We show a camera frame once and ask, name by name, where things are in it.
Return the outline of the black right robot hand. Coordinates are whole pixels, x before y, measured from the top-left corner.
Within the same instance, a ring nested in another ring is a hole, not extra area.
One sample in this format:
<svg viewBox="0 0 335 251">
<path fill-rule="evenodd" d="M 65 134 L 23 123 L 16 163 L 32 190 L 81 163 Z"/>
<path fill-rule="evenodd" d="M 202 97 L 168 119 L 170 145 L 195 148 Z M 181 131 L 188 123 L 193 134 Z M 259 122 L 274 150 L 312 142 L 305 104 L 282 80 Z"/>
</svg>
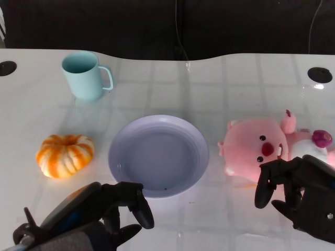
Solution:
<svg viewBox="0 0 335 251">
<path fill-rule="evenodd" d="M 311 155 L 277 159 L 260 169 L 255 207 L 271 203 L 294 229 L 334 243 L 334 169 Z"/>
</svg>

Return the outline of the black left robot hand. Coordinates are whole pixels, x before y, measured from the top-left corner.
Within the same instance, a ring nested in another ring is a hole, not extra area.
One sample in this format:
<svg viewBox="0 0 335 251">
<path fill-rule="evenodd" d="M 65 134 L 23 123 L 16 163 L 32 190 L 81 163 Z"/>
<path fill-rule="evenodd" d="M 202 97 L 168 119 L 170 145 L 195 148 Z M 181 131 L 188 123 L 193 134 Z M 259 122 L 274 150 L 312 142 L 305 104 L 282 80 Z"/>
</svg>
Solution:
<svg viewBox="0 0 335 251">
<path fill-rule="evenodd" d="M 10 250 L 116 250 L 141 229 L 154 228 L 143 185 L 93 182 L 66 197 L 37 225 L 28 208 L 27 223 L 13 232 Z"/>
</svg>

